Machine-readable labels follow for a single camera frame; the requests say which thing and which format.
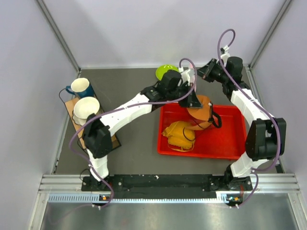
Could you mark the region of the orange smooth bra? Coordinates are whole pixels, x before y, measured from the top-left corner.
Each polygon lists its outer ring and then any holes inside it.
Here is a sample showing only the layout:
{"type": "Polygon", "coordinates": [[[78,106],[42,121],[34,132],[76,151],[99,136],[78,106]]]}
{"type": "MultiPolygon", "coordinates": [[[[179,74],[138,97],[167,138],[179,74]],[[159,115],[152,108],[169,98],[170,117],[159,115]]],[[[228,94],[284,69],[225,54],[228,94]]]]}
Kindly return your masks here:
{"type": "Polygon", "coordinates": [[[213,110],[213,103],[210,98],[205,95],[197,95],[198,100],[202,104],[202,108],[187,108],[187,112],[196,122],[195,125],[188,125],[187,130],[200,131],[207,129],[213,125],[215,128],[222,127],[221,117],[213,110]]]}

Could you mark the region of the yellow lace bra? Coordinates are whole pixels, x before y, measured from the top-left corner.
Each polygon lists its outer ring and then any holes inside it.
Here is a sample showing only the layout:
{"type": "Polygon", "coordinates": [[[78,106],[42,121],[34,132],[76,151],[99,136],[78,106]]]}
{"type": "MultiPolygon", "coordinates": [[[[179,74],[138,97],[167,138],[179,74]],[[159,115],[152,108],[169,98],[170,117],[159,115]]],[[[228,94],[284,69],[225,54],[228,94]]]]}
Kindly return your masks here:
{"type": "Polygon", "coordinates": [[[176,121],[164,129],[162,135],[167,138],[168,147],[179,152],[193,150],[196,136],[194,130],[188,129],[189,122],[176,121]]]}

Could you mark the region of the white mesh laundry bag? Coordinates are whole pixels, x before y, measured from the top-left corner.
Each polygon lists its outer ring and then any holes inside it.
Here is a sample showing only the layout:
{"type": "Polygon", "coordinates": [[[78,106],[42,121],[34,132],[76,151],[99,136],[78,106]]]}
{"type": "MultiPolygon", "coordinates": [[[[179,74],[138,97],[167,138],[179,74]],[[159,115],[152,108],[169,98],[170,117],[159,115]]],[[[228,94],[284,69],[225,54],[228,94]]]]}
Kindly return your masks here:
{"type": "Polygon", "coordinates": [[[195,76],[194,66],[190,64],[189,65],[189,82],[190,82],[190,87],[194,87],[194,92],[196,92],[196,89],[197,89],[197,87],[194,86],[196,78],[197,77],[195,76]]]}

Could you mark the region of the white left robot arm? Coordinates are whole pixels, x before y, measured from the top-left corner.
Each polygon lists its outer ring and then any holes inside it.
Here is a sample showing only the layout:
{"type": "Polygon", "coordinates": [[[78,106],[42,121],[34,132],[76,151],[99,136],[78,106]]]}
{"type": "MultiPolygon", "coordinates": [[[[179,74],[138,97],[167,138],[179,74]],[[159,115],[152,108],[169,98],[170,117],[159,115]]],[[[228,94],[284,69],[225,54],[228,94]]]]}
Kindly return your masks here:
{"type": "Polygon", "coordinates": [[[90,114],[83,128],[83,141],[89,156],[92,184],[98,190],[107,188],[107,156],[113,150],[112,136],[136,118],[170,103],[184,108],[201,108],[196,98],[197,71],[168,70],[156,84],[144,88],[120,107],[101,115],[90,114]]]}

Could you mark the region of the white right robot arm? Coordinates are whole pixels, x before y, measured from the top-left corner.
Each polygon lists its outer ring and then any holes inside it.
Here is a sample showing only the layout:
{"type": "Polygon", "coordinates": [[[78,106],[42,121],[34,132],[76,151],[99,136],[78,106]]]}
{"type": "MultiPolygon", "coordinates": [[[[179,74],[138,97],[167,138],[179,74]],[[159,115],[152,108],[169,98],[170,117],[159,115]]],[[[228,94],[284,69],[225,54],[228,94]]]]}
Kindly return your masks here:
{"type": "Polygon", "coordinates": [[[286,121],[264,110],[242,80],[242,69],[241,58],[229,57],[225,65],[213,58],[197,70],[203,80],[221,83],[223,93],[249,124],[244,153],[224,173],[224,184],[231,190],[245,184],[259,166],[283,155],[285,145],[286,121]]]}

